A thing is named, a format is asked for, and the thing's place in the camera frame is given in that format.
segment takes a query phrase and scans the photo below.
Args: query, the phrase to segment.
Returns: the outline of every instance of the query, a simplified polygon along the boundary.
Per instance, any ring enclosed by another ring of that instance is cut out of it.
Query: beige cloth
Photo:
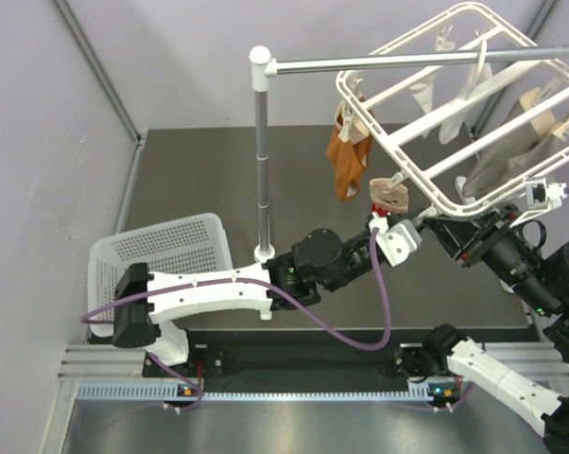
[[[408,211],[408,189],[399,183],[391,184],[391,178],[374,178],[369,182],[371,200],[390,213]]]
[[[335,191],[339,201],[348,201],[358,194],[362,175],[369,166],[371,144],[369,130],[341,102],[326,151],[335,170]]]

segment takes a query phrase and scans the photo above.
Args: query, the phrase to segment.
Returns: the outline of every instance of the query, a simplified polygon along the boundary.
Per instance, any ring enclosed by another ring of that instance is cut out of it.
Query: horizontal bar
[[[502,87],[510,85],[513,81],[519,79],[538,64],[538,61],[518,61],[512,64],[492,76],[491,79],[480,83],[474,88],[467,99],[455,98],[447,102],[434,111],[420,117],[418,120],[400,128],[391,134],[389,139],[392,143],[401,146],[413,140],[415,137],[419,137],[424,132],[430,131],[451,116],[469,111],[475,104],[498,92]]]
[[[493,38],[494,36],[499,34],[501,31],[503,31],[503,28],[500,26],[496,26],[495,28],[491,28],[490,30],[485,32],[483,35],[480,35],[476,39],[469,41],[467,44],[462,46],[459,50],[471,50],[471,49],[477,47],[482,41],[489,40],[490,38]],[[426,68],[423,68],[421,71],[419,71],[416,74],[413,74],[409,78],[401,80],[400,82],[389,87],[388,89],[381,92],[380,94],[375,95],[375,96],[367,99],[366,101],[364,101],[362,103],[362,107],[364,107],[365,109],[372,109],[377,104],[382,103],[383,101],[385,101],[385,100],[389,99],[390,97],[396,95],[397,93],[401,92],[402,90],[410,87],[413,83],[416,83],[419,80],[434,74],[436,71],[441,69],[441,67],[442,67],[441,65],[437,65],[437,66],[427,66]]]
[[[481,137],[475,142],[472,142],[470,145],[460,149],[455,154],[452,154],[448,158],[443,159],[434,166],[429,167],[428,169],[425,170],[423,174],[425,175],[425,177],[429,179],[437,177],[442,172],[445,172],[449,168],[456,166],[458,163],[466,160],[470,156],[475,155],[481,149],[490,146],[491,144],[501,139],[505,135],[509,134],[513,130],[516,130],[521,126],[523,126],[524,124],[528,123],[532,118],[542,114],[543,112],[551,109],[557,104],[560,104],[561,102],[563,102],[565,99],[568,98],[569,98],[569,87],[551,96],[549,99],[545,100],[541,104],[538,104],[529,111],[516,116],[515,118],[507,122],[505,125],[497,128],[493,132],[486,134],[485,136]]]
[[[476,63],[480,52],[457,50],[417,55],[379,55],[348,59],[275,61],[267,67],[267,76],[299,73],[322,73],[355,69],[405,68],[409,66]],[[518,49],[488,50],[487,63],[498,61],[541,61],[569,57],[569,45],[522,47]]]

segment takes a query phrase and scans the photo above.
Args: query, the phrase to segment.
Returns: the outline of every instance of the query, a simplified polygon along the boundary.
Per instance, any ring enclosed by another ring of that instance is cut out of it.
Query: orange cloth
[[[339,201],[348,201],[360,191],[362,175],[369,166],[372,136],[369,134],[356,144],[353,144],[352,140],[343,142],[339,138],[343,127],[341,115],[337,117],[336,122],[326,155],[335,169],[337,198]]]

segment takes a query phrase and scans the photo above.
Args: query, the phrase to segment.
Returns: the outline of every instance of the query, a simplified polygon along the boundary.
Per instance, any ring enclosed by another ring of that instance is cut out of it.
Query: white wall
[[[70,3],[133,121],[145,130],[253,124],[248,55],[255,45],[268,46],[281,60],[365,55],[458,1]],[[524,30],[541,2],[484,3]],[[458,87],[448,90],[452,97]],[[269,121],[330,124],[338,100],[334,73],[277,78],[270,89]],[[400,123],[419,112],[409,96],[381,112],[379,120]]]
[[[48,0],[0,0],[0,453],[33,452],[132,143]]]

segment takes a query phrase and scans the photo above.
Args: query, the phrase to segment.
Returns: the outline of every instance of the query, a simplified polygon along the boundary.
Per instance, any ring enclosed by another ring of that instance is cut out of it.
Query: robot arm
[[[414,374],[456,374],[503,402],[541,437],[549,452],[569,453],[569,398],[547,390],[492,358],[449,324],[430,332],[418,355],[403,355],[400,367]],[[421,357],[421,365],[415,359]]]
[[[116,298],[142,292],[151,296],[114,310],[112,344],[144,347],[167,366],[183,363],[189,352],[187,336],[172,320],[226,309],[254,309],[269,320],[274,310],[295,308],[266,286],[249,285],[249,280],[282,289],[304,306],[316,304],[317,285],[335,291],[372,269],[369,243],[374,229],[379,231],[380,263],[402,263],[421,244],[410,221],[390,227],[387,218],[373,218],[368,229],[345,243],[335,232],[317,229],[294,244],[290,253],[237,270],[167,274],[151,272],[146,263],[131,265],[117,286]],[[173,287],[181,289],[161,292]]]
[[[421,227],[430,230],[462,266],[483,261],[539,313],[560,314],[546,334],[569,362],[568,244],[542,259],[509,227],[514,208],[493,210],[472,220],[427,218]],[[121,279],[116,297],[141,292],[150,295],[115,308],[112,344],[144,347],[166,365],[184,363],[189,354],[187,335],[172,320],[238,308],[255,309],[263,319],[269,319],[274,310],[294,308],[270,290],[248,285],[248,279],[280,288],[304,306],[318,303],[317,285],[335,291],[371,270],[369,243],[373,229],[378,229],[380,263],[396,266],[419,248],[421,238],[414,225],[407,219],[391,225],[392,221],[374,218],[367,230],[345,243],[335,232],[317,229],[293,245],[290,253],[238,270],[174,275],[150,272],[147,264],[132,265]],[[180,290],[162,291],[174,286]],[[468,378],[524,418],[543,436],[550,452],[569,452],[569,398],[512,372],[449,325],[436,328],[427,337],[422,356],[427,361],[420,375],[456,374]],[[402,369],[407,361],[402,358]]]

